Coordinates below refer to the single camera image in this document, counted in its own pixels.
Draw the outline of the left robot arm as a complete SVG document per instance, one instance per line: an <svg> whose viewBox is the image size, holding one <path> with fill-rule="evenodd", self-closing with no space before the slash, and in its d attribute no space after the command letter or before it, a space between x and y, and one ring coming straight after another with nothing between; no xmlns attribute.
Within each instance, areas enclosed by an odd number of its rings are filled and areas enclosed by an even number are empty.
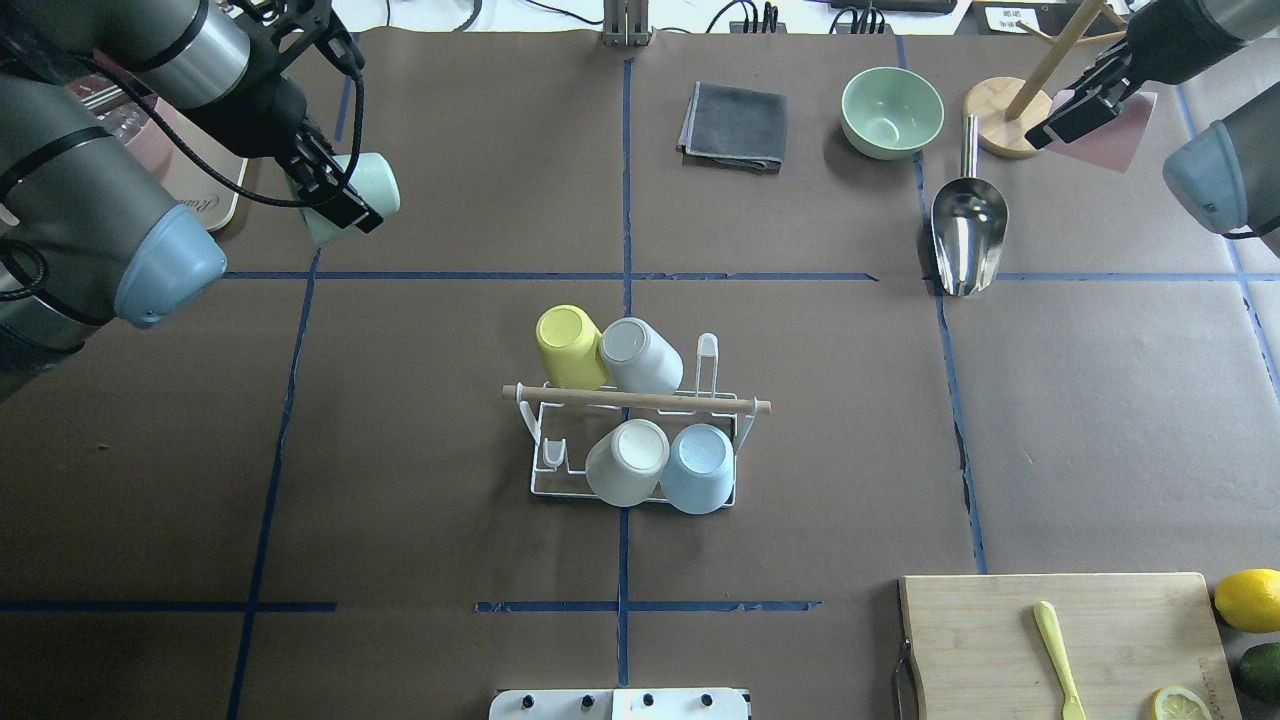
<svg viewBox="0 0 1280 720"><path fill-rule="evenodd" d="M316 47L357 90L364 59L329 1L3 4L3 392L77 354L122 319L150 328L221 278L227 259L70 86L97 72L143 90L238 158L268 158L298 208L371 232L394 210L375 155L340 160L289 65Z"/></svg>

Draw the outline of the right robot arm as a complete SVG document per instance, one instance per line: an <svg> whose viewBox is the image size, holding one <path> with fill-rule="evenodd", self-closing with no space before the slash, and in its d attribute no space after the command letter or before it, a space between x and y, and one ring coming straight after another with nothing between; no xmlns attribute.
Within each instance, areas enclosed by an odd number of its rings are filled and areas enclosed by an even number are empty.
<svg viewBox="0 0 1280 720"><path fill-rule="evenodd" d="M1277 60L1277 19L1275 1L1149 1L1025 138L1037 149L1074 143L1123 117L1147 85L1189 85L1202 128L1165 160L1165 184L1208 232L1276 252L1277 85L1229 70L1243 69L1240 54L1256 44Z"/></svg>

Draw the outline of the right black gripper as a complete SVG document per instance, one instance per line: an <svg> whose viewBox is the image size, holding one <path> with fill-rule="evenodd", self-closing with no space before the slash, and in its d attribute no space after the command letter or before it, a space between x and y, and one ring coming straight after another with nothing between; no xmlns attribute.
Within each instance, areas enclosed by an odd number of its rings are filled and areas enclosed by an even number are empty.
<svg viewBox="0 0 1280 720"><path fill-rule="evenodd" d="M1101 126L1098 111L1120 111L1123 104L1144 83L1160 82L1155 55L1121 38L1103 50L1068 87L1070 97L1041 123L1025 132L1036 150L1052 142L1073 143Z"/></svg>

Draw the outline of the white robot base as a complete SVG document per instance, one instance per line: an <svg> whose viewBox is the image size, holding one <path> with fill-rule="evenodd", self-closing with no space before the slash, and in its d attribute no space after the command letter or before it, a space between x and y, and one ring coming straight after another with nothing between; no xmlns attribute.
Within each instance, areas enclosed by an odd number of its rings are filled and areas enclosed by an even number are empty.
<svg viewBox="0 0 1280 720"><path fill-rule="evenodd" d="M489 719L751 719L748 691L730 687L508 689Z"/></svg>

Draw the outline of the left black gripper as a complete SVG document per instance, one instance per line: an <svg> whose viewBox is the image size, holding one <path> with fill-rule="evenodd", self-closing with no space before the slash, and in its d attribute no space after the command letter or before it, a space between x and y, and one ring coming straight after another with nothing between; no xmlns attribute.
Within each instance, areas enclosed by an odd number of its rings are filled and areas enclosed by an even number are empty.
<svg viewBox="0 0 1280 720"><path fill-rule="evenodd" d="M302 88L282 73L243 77L205 106L205 131L239 158L270 158L293 176L343 176L333 146L307 115ZM358 165L340 191L294 187L310 234L370 233L384 222L384 165Z"/></svg>

